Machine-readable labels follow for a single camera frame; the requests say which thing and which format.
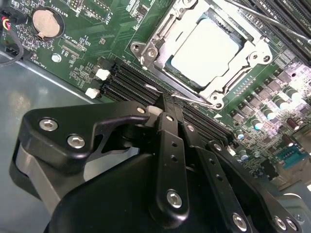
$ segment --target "ram slot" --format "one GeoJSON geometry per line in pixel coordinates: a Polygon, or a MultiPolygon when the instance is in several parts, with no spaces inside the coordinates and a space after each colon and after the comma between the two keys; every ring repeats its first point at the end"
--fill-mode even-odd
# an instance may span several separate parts
{"type": "MultiPolygon", "coordinates": [[[[116,101],[135,100],[146,106],[152,105],[159,97],[159,94],[146,89],[144,87],[146,83],[169,94],[173,93],[171,90],[156,83],[153,79],[135,68],[123,62],[118,62],[117,64],[118,65],[114,68],[114,77],[112,79],[109,78],[110,83],[103,87],[103,93],[106,97],[116,101]]],[[[225,145],[233,142],[234,136],[232,132],[225,129],[193,106],[190,106],[188,103],[183,103],[183,105],[185,121],[191,123],[198,130],[198,133],[205,143],[209,140],[219,140],[225,145]]]]}
{"type": "Polygon", "coordinates": [[[305,24],[301,22],[292,11],[286,6],[283,0],[268,0],[271,6],[284,18],[284,20],[291,25],[291,29],[296,30],[302,35],[311,37],[311,32],[305,27],[305,24]]]}
{"type": "MultiPolygon", "coordinates": [[[[256,5],[249,0],[240,0],[240,2],[253,10],[256,10],[264,15],[269,16],[264,11],[262,11],[260,8],[257,8],[256,5]]],[[[268,24],[266,22],[263,22],[259,18],[257,18],[257,20],[262,25],[264,25],[268,30],[270,30],[274,35],[276,35],[280,39],[280,41],[282,41],[283,44],[287,48],[289,48],[296,55],[296,57],[298,57],[304,64],[311,66],[310,54],[301,47],[301,44],[299,44],[295,39],[288,36],[284,31],[278,29],[277,27],[271,24],[268,24]]]]}

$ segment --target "chip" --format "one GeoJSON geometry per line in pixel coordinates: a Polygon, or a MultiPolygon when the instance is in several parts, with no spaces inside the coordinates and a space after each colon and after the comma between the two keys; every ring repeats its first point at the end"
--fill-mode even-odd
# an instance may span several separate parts
{"type": "Polygon", "coordinates": [[[277,118],[274,118],[274,119],[272,119],[272,120],[270,120],[270,122],[272,123],[272,124],[276,124],[276,123],[278,123],[278,119],[277,118]]]}
{"type": "Polygon", "coordinates": [[[274,152],[276,152],[276,149],[274,149],[273,147],[270,147],[270,148],[268,149],[268,151],[269,151],[270,153],[274,153],[274,152]]]}
{"type": "Polygon", "coordinates": [[[292,80],[289,74],[287,74],[285,71],[280,73],[280,75],[278,75],[277,78],[280,79],[284,83],[289,83],[292,80]]]}
{"type": "Polygon", "coordinates": [[[271,142],[272,140],[271,140],[271,138],[269,138],[269,137],[267,137],[267,138],[265,138],[264,140],[263,140],[263,142],[264,143],[269,143],[269,142],[271,142]]]}
{"type": "Polygon", "coordinates": [[[244,120],[244,117],[237,111],[231,113],[231,117],[235,119],[238,123],[241,123],[244,120]]]}
{"type": "Polygon", "coordinates": [[[261,107],[263,105],[262,102],[253,95],[250,95],[249,97],[247,97],[246,100],[251,105],[253,105],[255,108],[261,107]]]}
{"type": "Polygon", "coordinates": [[[309,111],[308,108],[303,108],[300,110],[301,114],[306,114],[309,111]]]}
{"type": "Polygon", "coordinates": [[[263,87],[259,87],[256,91],[256,94],[259,95],[263,100],[266,100],[266,99],[271,99],[272,96],[269,94],[269,92],[265,89],[263,89],[263,87]]]}
{"type": "Polygon", "coordinates": [[[242,103],[240,106],[239,106],[239,109],[245,113],[246,115],[251,115],[254,113],[254,110],[251,109],[250,107],[248,107],[245,103],[242,103]]]}
{"type": "Polygon", "coordinates": [[[273,91],[280,91],[281,86],[273,79],[268,79],[265,84],[273,91]]]}

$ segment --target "mounting hole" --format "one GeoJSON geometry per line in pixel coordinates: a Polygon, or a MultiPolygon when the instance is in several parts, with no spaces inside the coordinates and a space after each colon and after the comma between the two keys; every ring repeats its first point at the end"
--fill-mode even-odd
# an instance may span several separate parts
{"type": "Polygon", "coordinates": [[[265,56],[265,57],[263,58],[263,61],[264,61],[264,62],[269,62],[269,61],[270,61],[270,56],[265,56]]]}
{"type": "Polygon", "coordinates": [[[219,108],[222,108],[222,107],[223,107],[223,105],[222,105],[221,103],[217,103],[217,104],[216,104],[216,108],[219,109],[219,108]]]}
{"type": "Polygon", "coordinates": [[[223,181],[223,178],[220,176],[220,175],[216,175],[216,178],[219,180],[219,181],[223,181]]]}
{"type": "Polygon", "coordinates": [[[132,49],[135,51],[135,52],[138,52],[140,50],[140,47],[138,45],[133,45],[132,46],[132,49]]]}
{"type": "Polygon", "coordinates": [[[209,159],[209,162],[210,162],[211,164],[215,165],[215,161],[214,161],[214,160],[209,159]]]}
{"type": "Polygon", "coordinates": [[[177,161],[178,161],[178,159],[176,158],[176,156],[175,155],[171,155],[171,159],[175,162],[175,163],[177,163],[177,161]]]}

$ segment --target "green circuit board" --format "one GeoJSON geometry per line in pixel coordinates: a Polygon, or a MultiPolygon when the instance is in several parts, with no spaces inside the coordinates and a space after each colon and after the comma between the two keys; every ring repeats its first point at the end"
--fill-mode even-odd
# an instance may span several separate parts
{"type": "MultiPolygon", "coordinates": [[[[98,59],[104,57],[108,60],[121,58],[127,64],[131,64],[140,72],[148,75],[157,83],[173,90],[160,78],[155,77],[148,71],[142,70],[137,58],[131,53],[129,45],[134,41],[147,42],[154,29],[157,27],[173,0],[12,0],[11,5],[27,14],[27,23],[17,26],[12,25],[12,30],[18,33],[23,46],[32,52],[31,61],[57,77],[65,80],[82,91],[90,87],[92,72],[98,59]],[[32,15],[35,9],[49,7],[61,15],[65,28],[61,37],[53,40],[40,40],[36,37],[32,15]],[[143,14],[138,15],[139,8],[143,8],[143,14]],[[51,57],[54,53],[61,56],[61,62],[53,62],[51,57]]],[[[285,127],[282,132],[279,128],[286,125],[288,117],[303,119],[303,124],[311,123],[311,108],[307,104],[310,101],[311,71],[303,66],[294,54],[277,37],[265,27],[258,24],[255,18],[246,12],[240,13],[262,34],[269,39],[269,46],[274,60],[267,66],[257,65],[225,96],[225,107],[213,110],[200,105],[196,108],[204,115],[213,118],[216,122],[227,129],[235,132],[242,129],[245,139],[241,143],[246,147],[250,160],[244,165],[251,171],[260,167],[260,163],[267,157],[273,163],[278,163],[277,155],[286,149],[282,144],[281,135],[292,135],[294,132],[285,127]],[[254,91],[268,78],[275,79],[280,69],[293,66],[291,74],[295,73],[290,83],[280,83],[282,90],[289,85],[303,94],[305,102],[298,105],[292,104],[290,110],[281,111],[272,104],[271,100],[261,100],[265,107],[273,108],[278,122],[271,123],[262,115],[262,108],[254,108],[254,113],[245,116],[245,120],[237,122],[232,118],[231,112],[245,102],[250,95],[258,97],[254,91]],[[259,118],[264,128],[260,131],[251,125],[253,118],[259,118]],[[255,159],[252,154],[260,151],[262,157],[255,159]]],[[[1,43],[10,44],[12,41],[6,31],[2,32],[1,43]]],[[[282,95],[282,90],[271,93],[273,98],[282,95]]]]}
{"type": "MultiPolygon", "coordinates": [[[[171,4],[171,0],[12,0],[12,5],[30,16],[26,24],[13,28],[23,46],[33,52],[31,61],[86,90],[90,71],[99,57],[122,58],[134,62],[129,50],[133,41],[147,41],[171,4]],[[146,14],[135,17],[135,11],[144,6],[146,14]],[[31,15],[37,8],[50,7],[65,23],[64,34],[54,40],[42,41],[34,35],[31,15]],[[54,63],[53,53],[62,61],[54,63]]],[[[3,32],[2,43],[11,40],[3,32]]]]}

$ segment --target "dimm slot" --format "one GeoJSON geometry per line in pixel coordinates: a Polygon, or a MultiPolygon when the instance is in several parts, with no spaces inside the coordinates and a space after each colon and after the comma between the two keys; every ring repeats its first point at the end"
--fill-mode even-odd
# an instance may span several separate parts
{"type": "Polygon", "coordinates": [[[304,7],[311,12],[311,2],[309,2],[310,0],[300,0],[301,3],[304,5],[304,7]]]}
{"type": "MultiPolygon", "coordinates": [[[[245,6],[266,15],[260,8],[257,8],[255,4],[250,2],[249,0],[240,0],[240,2],[244,4],[245,6]]],[[[262,25],[264,25],[270,32],[276,35],[280,39],[280,41],[282,41],[285,44],[285,46],[289,48],[303,63],[311,66],[310,56],[305,50],[301,48],[301,45],[296,40],[292,39],[290,36],[288,36],[282,30],[279,30],[277,27],[267,24],[259,18],[256,18],[256,19],[262,25]]]]}
{"type": "MultiPolygon", "coordinates": [[[[110,81],[108,86],[104,87],[105,96],[112,100],[136,100],[146,106],[151,105],[158,98],[158,93],[145,89],[145,83],[162,89],[162,87],[153,83],[149,77],[123,64],[119,66],[119,70],[116,69],[115,78],[110,81]]],[[[184,108],[184,118],[198,130],[204,142],[217,139],[227,144],[227,137],[233,140],[232,133],[229,130],[187,104],[185,104],[184,108]]]]}
{"type": "Polygon", "coordinates": [[[282,15],[284,16],[284,19],[285,20],[288,20],[288,19],[292,19],[293,21],[291,21],[291,25],[292,26],[299,26],[299,27],[294,27],[294,29],[300,33],[300,34],[304,34],[304,35],[307,35],[309,37],[311,37],[311,32],[305,27],[305,25],[291,12],[291,10],[283,3],[282,0],[276,0],[275,2],[273,0],[269,0],[269,3],[272,2],[273,3],[273,7],[277,7],[279,6],[279,9],[281,11],[281,8],[285,11],[285,12],[282,12],[282,15]]]}

